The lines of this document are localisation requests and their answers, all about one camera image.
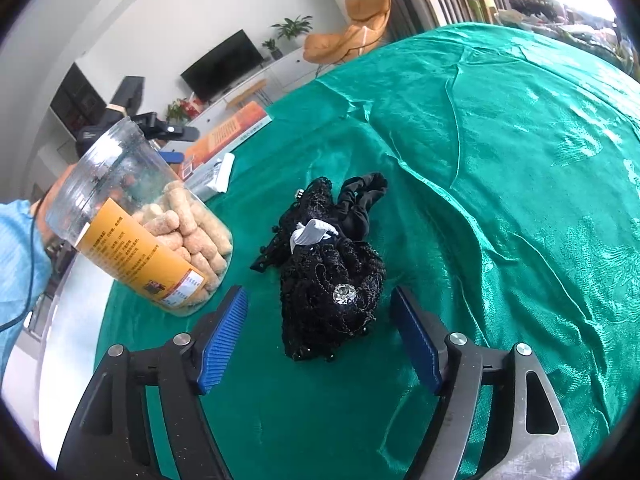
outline human hand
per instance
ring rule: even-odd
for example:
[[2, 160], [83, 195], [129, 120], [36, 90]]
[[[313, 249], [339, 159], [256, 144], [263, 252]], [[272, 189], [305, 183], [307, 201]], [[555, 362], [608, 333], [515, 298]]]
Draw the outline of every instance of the human hand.
[[54, 232], [50, 229], [47, 221], [45, 220], [45, 218], [47, 217], [47, 211], [49, 211], [49, 207], [51, 207], [51, 204], [53, 204], [53, 201], [56, 199], [56, 196], [58, 195], [62, 184], [75, 167], [76, 165], [72, 164], [71, 166], [66, 168], [64, 173], [60, 175], [59, 179], [56, 180], [55, 184], [51, 186], [51, 189], [49, 189], [49, 192], [45, 195], [45, 197], [42, 200], [38, 200], [37, 202], [33, 203], [33, 205], [31, 205], [31, 208], [29, 209], [31, 215], [35, 215], [38, 204], [42, 202], [40, 209], [38, 209], [38, 215], [36, 216], [35, 220], [36, 227], [38, 228], [38, 231], [40, 231], [40, 235], [42, 236], [42, 241], [45, 246], [49, 244], [54, 237]]

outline yellow label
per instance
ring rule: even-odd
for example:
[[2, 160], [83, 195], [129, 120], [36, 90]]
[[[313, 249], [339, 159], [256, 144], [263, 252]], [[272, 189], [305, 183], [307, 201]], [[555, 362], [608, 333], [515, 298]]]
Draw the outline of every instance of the yellow label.
[[207, 281], [111, 198], [76, 247], [119, 282], [169, 308], [182, 306]]

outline green plant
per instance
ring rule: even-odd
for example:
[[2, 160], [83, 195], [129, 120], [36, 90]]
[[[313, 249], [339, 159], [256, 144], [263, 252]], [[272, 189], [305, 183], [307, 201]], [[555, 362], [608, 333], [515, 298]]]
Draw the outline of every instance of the green plant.
[[292, 38], [296, 38], [300, 36], [300, 34], [308, 34], [311, 32], [312, 27], [310, 20], [312, 18], [312, 16], [305, 16], [304, 18], [298, 16], [295, 20], [285, 18], [284, 23], [276, 23], [271, 25], [271, 27], [278, 29], [278, 39], [287, 38], [288, 40], [292, 40]]
[[263, 41], [262, 46], [268, 48], [270, 52], [278, 49], [278, 47], [276, 46], [276, 40], [274, 40], [273, 38], [267, 41]]
[[176, 99], [173, 103], [166, 108], [166, 120], [174, 121], [176, 123], [183, 123], [189, 120], [187, 111], [182, 108], [180, 99]]

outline black lace hair net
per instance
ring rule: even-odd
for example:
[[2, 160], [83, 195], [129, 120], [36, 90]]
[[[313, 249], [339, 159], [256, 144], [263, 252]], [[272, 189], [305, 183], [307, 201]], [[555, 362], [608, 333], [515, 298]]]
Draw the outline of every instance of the black lace hair net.
[[[260, 248], [253, 270], [280, 267], [287, 356], [331, 359], [338, 346], [365, 333], [367, 323], [375, 319], [386, 272], [382, 259], [363, 239], [369, 233], [369, 209], [384, 196], [386, 187], [381, 173], [350, 178], [334, 204], [331, 181], [316, 178], [280, 217], [273, 240]], [[293, 231], [314, 218], [334, 226], [338, 235], [313, 245], [296, 245], [292, 254]], [[352, 285], [355, 295], [346, 304], [336, 303], [336, 286], [343, 284]]]

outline tan leather chair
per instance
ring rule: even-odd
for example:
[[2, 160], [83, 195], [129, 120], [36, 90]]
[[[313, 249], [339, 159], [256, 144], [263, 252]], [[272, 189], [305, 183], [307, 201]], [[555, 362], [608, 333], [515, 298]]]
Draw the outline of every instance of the tan leather chair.
[[341, 34], [309, 34], [303, 57], [309, 63], [346, 62], [376, 48], [385, 33], [391, 0], [345, 0], [351, 23]]

